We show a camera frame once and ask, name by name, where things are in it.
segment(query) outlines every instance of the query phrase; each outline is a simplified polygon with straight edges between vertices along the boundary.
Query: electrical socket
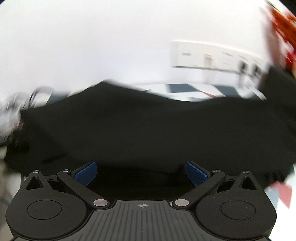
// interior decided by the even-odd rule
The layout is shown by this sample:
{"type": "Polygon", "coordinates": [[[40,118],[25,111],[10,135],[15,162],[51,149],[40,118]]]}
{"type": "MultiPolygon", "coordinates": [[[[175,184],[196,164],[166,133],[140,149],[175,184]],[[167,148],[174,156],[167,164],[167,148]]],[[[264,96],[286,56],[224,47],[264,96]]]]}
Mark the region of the electrical socket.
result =
{"type": "Polygon", "coordinates": [[[248,65],[246,74],[252,75],[255,66],[264,69],[264,60],[256,54],[229,46],[205,42],[173,41],[171,45],[171,64],[173,67],[209,68],[209,57],[213,59],[212,68],[240,72],[241,61],[248,65]]]}

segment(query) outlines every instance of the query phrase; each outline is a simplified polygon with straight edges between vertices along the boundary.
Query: crosshair symbol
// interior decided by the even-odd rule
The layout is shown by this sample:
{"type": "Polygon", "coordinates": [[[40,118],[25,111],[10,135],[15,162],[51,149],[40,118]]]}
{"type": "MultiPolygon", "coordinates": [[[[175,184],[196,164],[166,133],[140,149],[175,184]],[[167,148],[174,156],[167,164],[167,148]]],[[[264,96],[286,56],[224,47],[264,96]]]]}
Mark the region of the crosshair symbol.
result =
{"type": "Polygon", "coordinates": [[[138,206],[140,206],[141,208],[145,208],[145,207],[147,207],[147,206],[149,206],[149,205],[147,205],[147,204],[145,204],[145,203],[142,203],[141,205],[138,205],[138,206]]]}

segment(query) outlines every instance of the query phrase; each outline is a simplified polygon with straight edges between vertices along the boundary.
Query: patterned tablecloth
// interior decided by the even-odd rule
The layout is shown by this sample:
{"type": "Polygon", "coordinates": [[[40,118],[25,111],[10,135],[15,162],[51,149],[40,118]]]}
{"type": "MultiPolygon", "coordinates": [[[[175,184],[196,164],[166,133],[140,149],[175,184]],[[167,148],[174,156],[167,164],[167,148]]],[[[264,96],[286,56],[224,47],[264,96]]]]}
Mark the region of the patterned tablecloth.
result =
{"type": "MultiPolygon", "coordinates": [[[[237,98],[262,99],[264,95],[256,89],[242,89],[232,86],[206,85],[206,84],[153,84],[129,86],[141,91],[161,95],[180,101],[204,101],[211,98],[232,96],[237,98]]],[[[39,95],[36,98],[36,106],[55,102],[66,98],[72,93],[56,93],[52,95],[39,95]]],[[[2,190],[2,200],[9,202],[20,187],[20,174],[1,176],[2,184],[6,190],[2,190]]],[[[291,173],[284,183],[276,182],[267,187],[265,192],[271,200],[277,212],[276,224],[270,235],[272,241],[295,241],[295,217],[296,217],[296,165],[291,167],[291,173]]],[[[4,220],[6,205],[0,203],[0,240],[9,241],[12,235],[4,220]]]]}

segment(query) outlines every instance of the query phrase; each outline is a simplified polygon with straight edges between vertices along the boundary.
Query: triangular cutout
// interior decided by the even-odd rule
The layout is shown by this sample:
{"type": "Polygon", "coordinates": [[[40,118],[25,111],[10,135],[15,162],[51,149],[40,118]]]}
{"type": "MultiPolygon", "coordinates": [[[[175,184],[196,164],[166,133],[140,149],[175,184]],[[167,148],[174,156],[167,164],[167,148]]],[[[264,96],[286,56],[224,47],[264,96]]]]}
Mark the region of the triangular cutout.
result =
{"type": "Polygon", "coordinates": [[[39,177],[32,177],[28,186],[26,187],[27,190],[42,188],[43,185],[39,179],[39,177]]]}
{"type": "Polygon", "coordinates": [[[256,187],[255,187],[254,183],[252,182],[252,179],[249,177],[246,177],[244,179],[244,182],[242,184],[242,188],[249,189],[249,190],[256,190],[256,187]]]}

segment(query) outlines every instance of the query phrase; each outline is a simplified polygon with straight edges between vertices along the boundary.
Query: pink triangle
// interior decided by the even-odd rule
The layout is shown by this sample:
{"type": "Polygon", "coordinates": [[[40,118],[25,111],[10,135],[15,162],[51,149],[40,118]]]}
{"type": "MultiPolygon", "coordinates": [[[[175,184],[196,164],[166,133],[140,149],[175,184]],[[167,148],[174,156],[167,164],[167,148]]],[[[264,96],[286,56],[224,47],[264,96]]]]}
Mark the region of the pink triangle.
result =
{"type": "Polygon", "coordinates": [[[291,197],[292,197],[292,187],[286,185],[285,183],[280,183],[276,181],[275,183],[269,186],[271,189],[276,188],[279,191],[279,198],[283,201],[283,203],[290,208],[291,197]]]}

